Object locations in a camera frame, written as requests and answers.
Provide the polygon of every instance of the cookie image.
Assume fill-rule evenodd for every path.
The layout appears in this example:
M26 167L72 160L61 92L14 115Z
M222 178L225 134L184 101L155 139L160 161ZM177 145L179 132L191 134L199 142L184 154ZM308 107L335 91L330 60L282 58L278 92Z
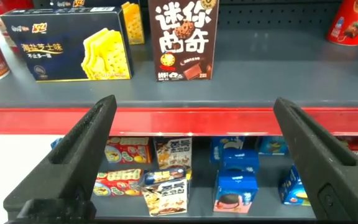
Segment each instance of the cookie image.
M174 32L179 39L186 40L193 35L194 30L194 22L183 21L183 24L180 27L176 27Z
M175 56L173 56L173 54L163 54L160 58L160 62L164 66L172 66L175 63Z

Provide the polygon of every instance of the store shelf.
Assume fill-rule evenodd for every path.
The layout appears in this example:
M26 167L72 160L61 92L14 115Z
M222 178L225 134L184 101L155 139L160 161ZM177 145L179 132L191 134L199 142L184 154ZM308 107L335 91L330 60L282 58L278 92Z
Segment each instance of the store shelf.
M292 164L287 156L260 156L260 171L257 176L259 191L247 215L238 213L213 212L213 187L217 166L209 163L209 146L202 143L193 147L193 180L190 189L188 213L153 217L156 219L178 218L192 220L217 219L314 219L311 207L283 205L278 196L278 182L284 177ZM141 168L157 168L153 166L138 166ZM112 166L106 161L101 171L129 168L129 166ZM115 220L151 219L143 197L98 197L93 195L96 218L113 218Z

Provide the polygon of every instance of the yellow cracker box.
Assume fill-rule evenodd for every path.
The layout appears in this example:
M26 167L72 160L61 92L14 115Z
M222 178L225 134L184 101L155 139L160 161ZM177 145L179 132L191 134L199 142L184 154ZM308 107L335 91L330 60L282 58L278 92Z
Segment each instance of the yellow cracker box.
M2 19L38 82L132 77L121 7L13 10Z

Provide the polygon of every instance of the dark blue cracker box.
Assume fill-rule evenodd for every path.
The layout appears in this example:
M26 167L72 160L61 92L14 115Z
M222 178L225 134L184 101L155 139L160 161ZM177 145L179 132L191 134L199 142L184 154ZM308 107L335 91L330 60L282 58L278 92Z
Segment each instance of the dark blue cracker box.
M2 20L38 82L133 74L120 7L13 10Z
M214 212L248 213L258 192L253 172L218 171Z
M259 141L259 154L284 155L288 152L288 145L282 136L264 136Z
M259 169L258 154L252 149L225 149L221 159L221 169L256 173Z
M291 170L285 180L278 186L278 193L282 203L285 205L306 205L310 206L308 196L303 188L302 181L295 166Z
M211 143L211 163L218 163L224 149L242 149L244 136L215 136Z

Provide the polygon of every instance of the snack box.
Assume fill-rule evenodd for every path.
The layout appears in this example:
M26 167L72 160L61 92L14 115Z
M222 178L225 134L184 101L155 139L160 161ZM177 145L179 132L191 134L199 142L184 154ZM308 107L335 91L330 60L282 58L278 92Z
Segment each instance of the snack box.
M242 149L244 136L216 136L212 137L211 162L217 163L220 160L223 149Z
M142 195L137 186L141 177L141 169L100 172L93 193L97 196Z
M109 163L151 163L149 138L109 137L104 154Z
M278 187L278 193L285 205L310 206L308 196L303 188L302 181L296 167L292 165L290 173Z
M156 137L154 146L160 169L191 168L191 137Z
M144 44L144 30L139 0L51 0L54 8L64 7L122 7L129 44Z
M150 216L187 212L191 170L185 167L146 173L139 187Z
M149 0L158 82L210 80L219 0Z
M284 155L288 152L288 145L282 136L264 136L259 141L261 155Z
M13 10L2 19L38 82L132 76L120 7Z
M259 170L258 154L252 149L225 149L221 159L221 170L256 173Z
M253 172L218 171L214 212L248 213L258 192Z

